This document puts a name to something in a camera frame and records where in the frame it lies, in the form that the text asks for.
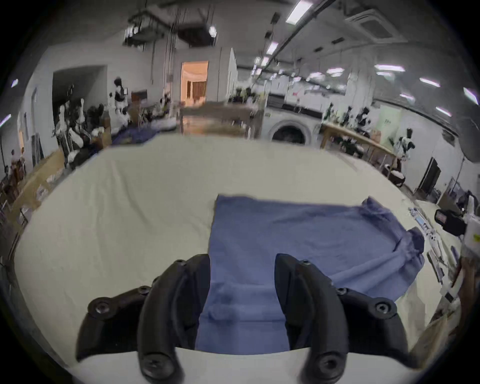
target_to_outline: white tablecloth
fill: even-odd
[[[20,239],[15,272],[40,331],[75,363],[88,303],[150,285],[176,259],[207,252],[219,193],[358,205],[367,196],[416,225],[413,203],[364,161],[291,144],[160,135],[107,148],[43,202]],[[410,347],[440,295],[426,260],[397,301]]]

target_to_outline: blue towel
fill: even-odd
[[[423,236],[373,198],[361,206],[219,195],[210,235],[210,291],[196,349],[235,355],[289,350],[274,286],[277,253],[308,259],[336,287],[396,300],[423,266]]]

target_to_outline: wall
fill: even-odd
[[[462,164],[464,154],[458,139],[455,139],[455,145],[449,144],[442,137],[442,127],[414,112],[401,108],[396,139],[399,136],[405,136],[409,127],[413,130],[412,140],[415,149],[410,150],[410,159],[402,165],[405,184],[415,191],[420,185],[431,157],[434,157],[441,171],[435,188],[443,193],[450,179],[456,179]],[[479,193],[480,191],[477,192],[479,173],[480,164],[465,160],[458,179],[462,188]]]
[[[93,82],[90,91],[84,98],[85,111],[91,106],[98,107],[100,104],[106,104],[107,99],[107,67],[101,67],[92,74]]]
[[[15,158],[20,157],[20,145],[18,143],[18,132],[16,127],[16,119],[12,116],[10,120],[5,123],[0,129],[1,133],[1,147],[3,150],[3,159],[5,165],[10,166],[12,163],[12,149],[15,151]],[[3,163],[0,164],[0,174],[2,179],[5,176],[3,171]]]
[[[27,113],[29,132],[32,126],[31,95],[37,88],[35,131],[45,156],[58,148],[57,140],[52,137],[52,78],[55,71],[67,68],[105,65],[107,67],[107,92],[114,92],[113,80],[120,76],[124,87],[131,91],[147,89],[148,98],[160,99],[163,92],[163,56],[165,41],[156,42],[154,66],[152,67],[152,46],[145,52],[134,47],[121,45],[124,32],[100,42],[76,42],[47,48],[30,78],[22,103],[22,113]]]
[[[206,101],[225,100],[230,50],[222,47],[177,50],[174,56],[172,101],[180,100],[181,65],[189,61],[208,61]]]
[[[227,98],[230,97],[235,91],[238,81],[237,61],[235,60],[235,54],[233,48],[230,49],[230,57],[228,59],[228,82],[227,82]]]

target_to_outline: chair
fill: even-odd
[[[390,165],[389,164],[385,164],[383,169],[382,169],[382,173],[385,175],[385,176],[388,176],[388,171],[390,170]],[[392,172],[390,172],[390,176],[388,177],[388,179],[393,183],[395,184],[398,188],[400,188],[403,183],[405,182],[405,176],[403,175],[403,173],[401,172],[398,172],[398,171],[395,171],[393,170]]]

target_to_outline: washing machine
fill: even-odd
[[[284,97],[268,95],[260,138],[318,147],[322,113],[284,103]]]

